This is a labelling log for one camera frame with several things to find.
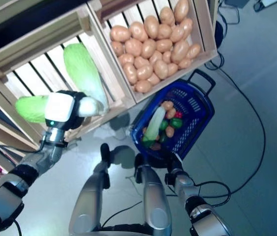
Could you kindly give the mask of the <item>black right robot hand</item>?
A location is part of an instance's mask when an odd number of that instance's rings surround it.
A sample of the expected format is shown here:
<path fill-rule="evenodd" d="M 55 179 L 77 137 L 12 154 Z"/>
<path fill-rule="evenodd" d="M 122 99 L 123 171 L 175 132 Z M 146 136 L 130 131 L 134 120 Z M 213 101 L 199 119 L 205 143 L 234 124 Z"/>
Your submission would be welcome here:
<path fill-rule="evenodd" d="M 167 170 L 170 174 L 174 174 L 176 172 L 183 172 L 182 161 L 179 157 L 176 156 L 175 153 L 170 153 L 167 163 Z"/>

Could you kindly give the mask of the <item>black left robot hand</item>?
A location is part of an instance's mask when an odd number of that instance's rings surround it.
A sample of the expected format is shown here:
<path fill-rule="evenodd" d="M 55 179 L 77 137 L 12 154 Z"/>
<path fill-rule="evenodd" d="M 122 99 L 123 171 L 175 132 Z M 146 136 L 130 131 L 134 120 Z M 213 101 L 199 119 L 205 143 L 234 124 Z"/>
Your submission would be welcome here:
<path fill-rule="evenodd" d="M 81 100 L 86 95 L 83 92 L 59 90 L 48 96 L 45 107 L 45 123 L 48 128 L 63 131 L 81 126 L 84 118 L 79 116 Z"/>

